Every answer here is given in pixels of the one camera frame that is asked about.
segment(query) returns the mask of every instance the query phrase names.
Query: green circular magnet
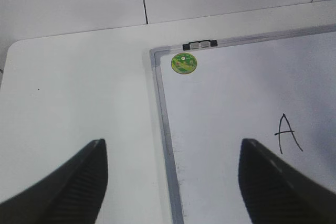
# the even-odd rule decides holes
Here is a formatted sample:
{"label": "green circular magnet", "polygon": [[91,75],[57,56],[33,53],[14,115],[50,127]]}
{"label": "green circular magnet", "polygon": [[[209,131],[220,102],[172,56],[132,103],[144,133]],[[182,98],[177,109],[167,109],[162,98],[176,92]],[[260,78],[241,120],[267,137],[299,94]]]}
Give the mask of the green circular magnet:
{"label": "green circular magnet", "polygon": [[176,73],[188,74],[196,69],[197,60],[193,55],[182,52],[173,57],[171,64]]}

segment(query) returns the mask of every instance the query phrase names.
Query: black marker writing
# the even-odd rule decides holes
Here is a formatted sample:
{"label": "black marker writing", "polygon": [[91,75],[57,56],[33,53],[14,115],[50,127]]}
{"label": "black marker writing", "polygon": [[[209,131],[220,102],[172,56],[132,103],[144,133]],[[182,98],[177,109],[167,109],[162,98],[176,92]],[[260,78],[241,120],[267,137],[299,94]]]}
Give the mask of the black marker writing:
{"label": "black marker writing", "polygon": [[[289,131],[280,131],[280,130],[281,130],[282,119],[285,119],[285,120],[286,120],[287,125],[288,125],[288,127],[289,127]],[[299,147],[299,149],[303,152],[303,149],[300,147],[298,141],[296,140],[295,135],[294,135],[294,131],[292,130],[292,127],[290,126],[289,121],[288,121],[288,119],[287,119],[287,117],[286,117],[285,114],[282,114],[282,117],[281,117],[281,119],[280,119],[280,124],[279,124],[279,131],[278,131],[278,133],[275,133],[275,134],[274,134],[274,136],[278,135],[278,139],[279,139],[279,147],[280,147],[280,152],[281,152],[281,154],[282,154],[282,149],[281,149],[281,139],[280,139],[280,135],[281,135],[282,133],[291,133],[292,136],[293,136],[293,138],[294,138],[294,141],[295,141],[296,145],[297,145],[297,146]]]}

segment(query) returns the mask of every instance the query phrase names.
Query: black object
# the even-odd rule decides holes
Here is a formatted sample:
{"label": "black object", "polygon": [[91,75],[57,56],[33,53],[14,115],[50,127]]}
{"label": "black object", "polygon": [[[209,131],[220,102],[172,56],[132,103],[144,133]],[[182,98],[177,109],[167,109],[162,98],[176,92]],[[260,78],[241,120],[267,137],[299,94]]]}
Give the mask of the black object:
{"label": "black object", "polygon": [[192,43],[201,43],[201,42],[204,42],[204,41],[208,41],[210,42],[210,47],[217,47],[218,46],[218,42],[217,40],[210,40],[210,39],[207,39],[207,40],[199,40],[199,41],[193,41],[193,42],[189,42],[188,44],[183,44],[182,47],[183,47],[183,51],[189,51],[191,48],[190,48],[190,44]]}
{"label": "black object", "polygon": [[336,195],[256,140],[242,142],[238,182],[254,224],[336,223]]}
{"label": "black object", "polygon": [[107,182],[105,140],[91,141],[46,178],[0,204],[0,223],[94,224]]}

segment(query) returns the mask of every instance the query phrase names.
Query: whiteboard clip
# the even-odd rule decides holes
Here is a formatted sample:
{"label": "whiteboard clip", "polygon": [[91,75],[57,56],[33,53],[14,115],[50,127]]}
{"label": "whiteboard clip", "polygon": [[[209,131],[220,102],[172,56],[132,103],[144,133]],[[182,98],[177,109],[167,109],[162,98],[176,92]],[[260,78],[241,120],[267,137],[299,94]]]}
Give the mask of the whiteboard clip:
{"label": "whiteboard clip", "polygon": [[217,40],[208,39],[208,40],[194,41],[189,42],[188,44],[183,44],[183,51],[189,51],[207,47],[217,47],[217,46],[218,46]]}

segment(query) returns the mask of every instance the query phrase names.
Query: whiteboard frame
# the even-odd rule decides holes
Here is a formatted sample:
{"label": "whiteboard frame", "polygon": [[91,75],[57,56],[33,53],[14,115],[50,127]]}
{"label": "whiteboard frame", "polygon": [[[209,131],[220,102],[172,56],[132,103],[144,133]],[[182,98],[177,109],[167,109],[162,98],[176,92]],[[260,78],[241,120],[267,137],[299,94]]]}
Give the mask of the whiteboard frame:
{"label": "whiteboard frame", "polygon": [[331,33],[336,31],[336,25],[328,25],[328,26],[320,26],[313,28],[305,28],[305,29],[295,29],[281,32],[271,32],[271,33],[263,33],[256,34],[252,36],[242,36],[236,38],[227,38],[217,40],[217,47],[207,47],[207,48],[199,48],[199,49],[191,49],[187,51],[183,51],[182,44],[174,45],[174,46],[166,46],[166,47],[158,47],[150,50],[151,57],[151,65],[153,71],[154,85],[155,85],[155,96],[157,101],[157,107],[159,112],[160,119],[160,130],[161,130],[161,139],[163,146],[163,154],[166,166],[166,174],[167,174],[167,182],[169,188],[169,197],[171,203],[171,212],[172,219],[174,224],[183,224],[183,206],[181,203],[180,197],[180,186],[176,172],[174,152],[173,152],[173,144],[170,134],[170,126],[169,119],[166,107],[166,100],[164,94],[164,87],[162,81],[161,74],[161,57],[172,54],[172,53],[180,53],[180,52],[190,52],[196,50],[208,50],[218,47],[229,47],[229,46],[237,46],[243,44],[251,44],[262,41],[269,40],[278,40],[278,39],[286,39],[286,38],[294,38],[300,36],[321,34],[321,33]]}

